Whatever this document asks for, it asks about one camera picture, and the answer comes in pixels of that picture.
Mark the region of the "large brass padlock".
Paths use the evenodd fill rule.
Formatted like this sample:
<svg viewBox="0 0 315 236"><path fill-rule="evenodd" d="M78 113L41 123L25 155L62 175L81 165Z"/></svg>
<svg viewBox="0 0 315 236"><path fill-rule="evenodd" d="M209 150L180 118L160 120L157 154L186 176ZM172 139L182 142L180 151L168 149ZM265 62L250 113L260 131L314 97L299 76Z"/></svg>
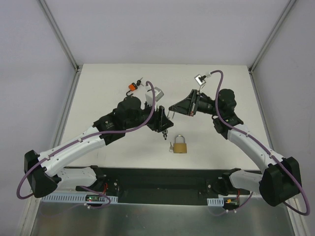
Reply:
<svg viewBox="0 0 315 236"><path fill-rule="evenodd" d="M186 140L183 135L177 135L174 138L173 152L177 154L186 154L188 152Z"/></svg>

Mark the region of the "small brass padlock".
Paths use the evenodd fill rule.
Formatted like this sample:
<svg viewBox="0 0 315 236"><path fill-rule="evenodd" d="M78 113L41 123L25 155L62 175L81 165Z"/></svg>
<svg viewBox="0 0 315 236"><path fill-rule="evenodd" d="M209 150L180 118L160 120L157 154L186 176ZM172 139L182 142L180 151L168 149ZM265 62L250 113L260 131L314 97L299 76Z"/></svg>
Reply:
<svg viewBox="0 0 315 236"><path fill-rule="evenodd" d="M174 116L175 116L175 112L174 111L168 111L167 118L169 120L172 120L174 118Z"/></svg>

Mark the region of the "key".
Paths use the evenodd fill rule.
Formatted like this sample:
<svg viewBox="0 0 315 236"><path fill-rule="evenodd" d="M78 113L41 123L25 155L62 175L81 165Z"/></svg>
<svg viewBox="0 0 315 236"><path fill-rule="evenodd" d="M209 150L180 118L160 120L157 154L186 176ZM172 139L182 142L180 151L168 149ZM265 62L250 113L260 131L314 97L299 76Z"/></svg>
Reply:
<svg viewBox="0 0 315 236"><path fill-rule="evenodd" d="M173 148L172 142L170 142L170 148L169 148L169 151L170 151L170 152L173 152L173 149L174 149L174 148Z"/></svg>

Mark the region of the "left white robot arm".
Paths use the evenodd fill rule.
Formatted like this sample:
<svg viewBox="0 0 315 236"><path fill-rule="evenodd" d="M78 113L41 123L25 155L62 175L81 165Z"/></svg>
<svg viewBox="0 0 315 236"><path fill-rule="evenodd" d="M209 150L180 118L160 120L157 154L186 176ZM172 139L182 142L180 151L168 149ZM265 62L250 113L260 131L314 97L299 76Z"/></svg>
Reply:
<svg viewBox="0 0 315 236"><path fill-rule="evenodd" d="M173 125L163 106L157 108L146 102L145 107L141 108L140 99L134 96L125 97L112 112L99 118L76 138L41 153L28 151L24 155L25 175L22 180L28 181L32 196L47 196L65 181L60 171L72 161L143 126L162 133Z"/></svg>

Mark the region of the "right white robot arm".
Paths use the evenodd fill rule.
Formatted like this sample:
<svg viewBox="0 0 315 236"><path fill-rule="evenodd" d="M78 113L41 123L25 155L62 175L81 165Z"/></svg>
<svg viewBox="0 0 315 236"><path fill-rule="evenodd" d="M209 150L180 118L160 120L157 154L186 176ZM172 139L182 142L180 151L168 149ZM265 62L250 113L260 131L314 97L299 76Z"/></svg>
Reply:
<svg viewBox="0 0 315 236"><path fill-rule="evenodd" d="M193 89L188 97L168 109L190 117L197 112L211 115L215 130L240 148L259 168L259 174L239 168L223 173L212 184L215 193L227 196L244 189L260 194L273 207L298 195L302 183L297 160L284 158L265 145L258 144L243 121L236 116L236 105L231 89L220 90L215 100Z"/></svg>

